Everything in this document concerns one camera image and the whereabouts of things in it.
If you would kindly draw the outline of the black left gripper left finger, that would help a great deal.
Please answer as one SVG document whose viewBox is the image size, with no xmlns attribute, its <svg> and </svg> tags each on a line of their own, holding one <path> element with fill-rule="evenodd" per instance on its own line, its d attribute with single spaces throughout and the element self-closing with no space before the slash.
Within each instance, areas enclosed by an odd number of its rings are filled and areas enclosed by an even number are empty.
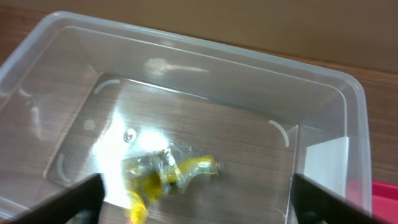
<svg viewBox="0 0 398 224">
<path fill-rule="evenodd" d="M 93 174 L 11 220 L 11 224 L 67 223 L 84 213 L 80 223 L 97 224 L 104 200 L 100 174 Z"/>
</svg>

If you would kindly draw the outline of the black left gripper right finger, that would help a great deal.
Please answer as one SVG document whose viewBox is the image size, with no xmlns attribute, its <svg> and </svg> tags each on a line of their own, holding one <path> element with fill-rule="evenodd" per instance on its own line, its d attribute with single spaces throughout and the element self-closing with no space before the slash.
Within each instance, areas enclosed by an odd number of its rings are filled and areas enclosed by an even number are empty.
<svg viewBox="0 0 398 224">
<path fill-rule="evenodd" d="M 292 205 L 299 223 L 381 223 L 302 174 L 294 174 L 292 178 Z"/>
</svg>

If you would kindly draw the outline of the yellow clear candy wrapper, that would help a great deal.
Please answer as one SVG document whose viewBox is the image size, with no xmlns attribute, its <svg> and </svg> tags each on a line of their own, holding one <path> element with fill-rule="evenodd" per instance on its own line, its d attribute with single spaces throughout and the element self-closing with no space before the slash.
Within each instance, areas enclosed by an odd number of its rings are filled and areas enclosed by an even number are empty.
<svg viewBox="0 0 398 224">
<path fill-rule="evenodd" d="M 170 145 L 151 154 L 131 157 L 121 163 L 124 188 L 129 199 L 127 222 L 145 223 L 148 208 L 161 198 L 184 194 L 198 175 L 219 175 L 216 159 L 192 150 L 191 146 Z"/>
</svg>

